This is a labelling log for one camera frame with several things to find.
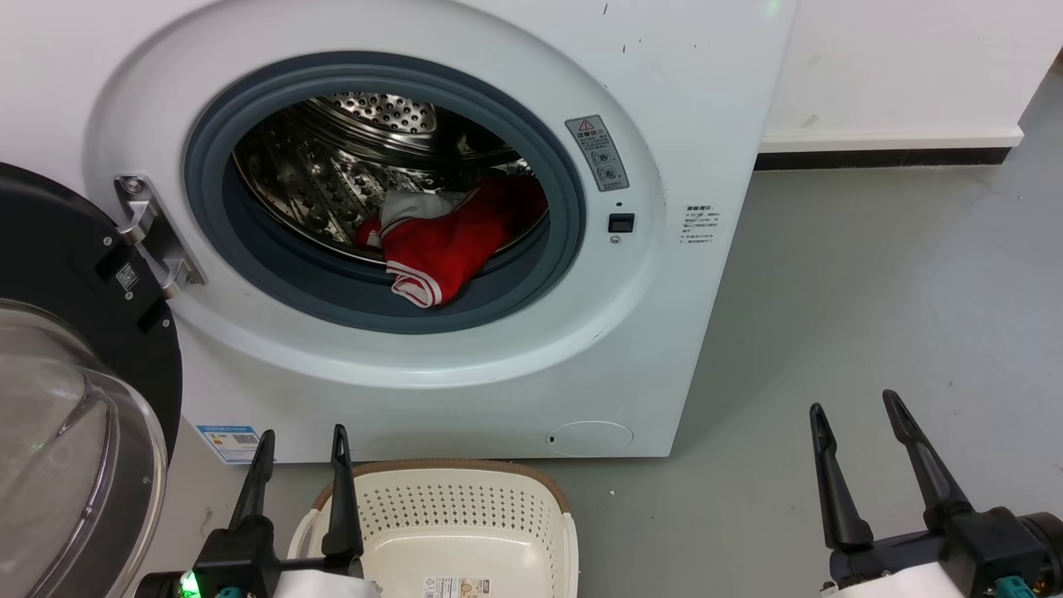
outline green indicator light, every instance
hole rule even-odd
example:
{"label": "green indicator light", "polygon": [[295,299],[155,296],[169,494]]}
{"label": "green indicator light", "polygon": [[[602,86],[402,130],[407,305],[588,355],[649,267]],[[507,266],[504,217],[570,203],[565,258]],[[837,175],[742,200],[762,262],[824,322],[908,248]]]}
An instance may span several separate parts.
{"label": "green indicator light", "polygon": [[201,598],[196,574],[188,571],[181,576],[181,593],[179,595],[181,598]]}

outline teal connector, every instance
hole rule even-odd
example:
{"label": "teal connector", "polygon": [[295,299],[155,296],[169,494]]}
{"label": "teal connector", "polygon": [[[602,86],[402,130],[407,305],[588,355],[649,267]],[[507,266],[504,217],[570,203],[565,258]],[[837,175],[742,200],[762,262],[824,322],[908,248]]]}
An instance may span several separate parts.
{"label": "teal connector", "polygon": [[1029,585],[1018,576],[997,580],[997,598],[1036,598]]}

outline metal hinge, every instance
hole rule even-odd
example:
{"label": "metal hinge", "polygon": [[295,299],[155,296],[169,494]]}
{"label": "metal hinge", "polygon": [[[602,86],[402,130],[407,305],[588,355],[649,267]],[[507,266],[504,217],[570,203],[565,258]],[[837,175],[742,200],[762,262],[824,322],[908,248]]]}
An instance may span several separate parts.
{"label": "metal hinge", "polygon": [[130,218],[118,233],[125,242],[141,249],[152,262],[163,294],[172,298],[187,284],[206,284],[191,253],[166,219],[151,181],[140,174],[122,174],[115,177],[115,192]]}

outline clothes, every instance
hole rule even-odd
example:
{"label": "clothes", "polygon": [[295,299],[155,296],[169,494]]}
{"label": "clothes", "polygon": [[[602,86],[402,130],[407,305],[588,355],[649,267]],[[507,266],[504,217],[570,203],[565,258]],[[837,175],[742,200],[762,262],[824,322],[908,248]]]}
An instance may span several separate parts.
{"label": "clothes", "polygon": [[356,241],[384,251],[391,290],[419,308],[451,301],[500,246],[546,209],[534,176],[482,180],[468,193],[388,191]]}

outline white plastic basket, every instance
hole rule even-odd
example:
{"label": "white plastic basket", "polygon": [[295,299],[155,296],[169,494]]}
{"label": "white plastic basket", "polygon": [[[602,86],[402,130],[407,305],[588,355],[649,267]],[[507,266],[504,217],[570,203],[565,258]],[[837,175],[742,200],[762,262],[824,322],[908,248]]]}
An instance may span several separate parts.
{"label": "white plastic basket", "polygon": [[[415,460],[356,467],[354,485],[365,577],[387,598],[576,598],[576,527],[547,476]],[[297,528],[289,559],[322,556],[331,511],[332,484]]]}

